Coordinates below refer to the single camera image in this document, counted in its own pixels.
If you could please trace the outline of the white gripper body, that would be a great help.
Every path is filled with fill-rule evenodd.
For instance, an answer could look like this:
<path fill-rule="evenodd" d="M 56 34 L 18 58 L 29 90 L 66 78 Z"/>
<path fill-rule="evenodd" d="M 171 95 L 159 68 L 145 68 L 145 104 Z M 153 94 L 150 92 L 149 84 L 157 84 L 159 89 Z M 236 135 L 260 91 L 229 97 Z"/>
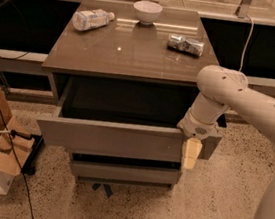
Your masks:
<path fill-rule="evenodd" d="M 182 130 L 182 133 L 186 137 L 205 140 L 216 133 L 217 122 L 212 124 L 201 122 L 193 115 L 191 109 L 189 109 L 184 117 L 179 120 L 177 127 Z"/>

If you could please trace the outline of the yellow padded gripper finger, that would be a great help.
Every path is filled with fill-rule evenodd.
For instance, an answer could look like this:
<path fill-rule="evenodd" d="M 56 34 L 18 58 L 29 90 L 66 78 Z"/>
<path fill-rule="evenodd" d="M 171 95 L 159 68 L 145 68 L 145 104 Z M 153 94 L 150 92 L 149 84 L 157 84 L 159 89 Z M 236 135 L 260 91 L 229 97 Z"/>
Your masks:
<path fill-rule="evenodd" d="M 202 142 L 197 138 L 188 138 L 183 144 L 182 161 L 183 168 L 191 170 L 202 151 Z"/>

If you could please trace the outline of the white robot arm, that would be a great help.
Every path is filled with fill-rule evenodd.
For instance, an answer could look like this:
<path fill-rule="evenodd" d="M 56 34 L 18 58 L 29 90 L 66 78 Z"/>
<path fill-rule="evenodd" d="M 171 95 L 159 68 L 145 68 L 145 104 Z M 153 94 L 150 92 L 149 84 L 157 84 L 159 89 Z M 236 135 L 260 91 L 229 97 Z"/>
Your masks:
<path fill-rule="evenodd" d="M 200 141 L 215 133 L 219 116 L 237 112 L 275 145 L 275 98 L 248 86 L 245 74 L 225 67 L 203 67 L 197 75 L 199 93 L 178 128 L 189 140 Z M 266 189 L 254 219 L 275 219 L 275 179 Z"/>

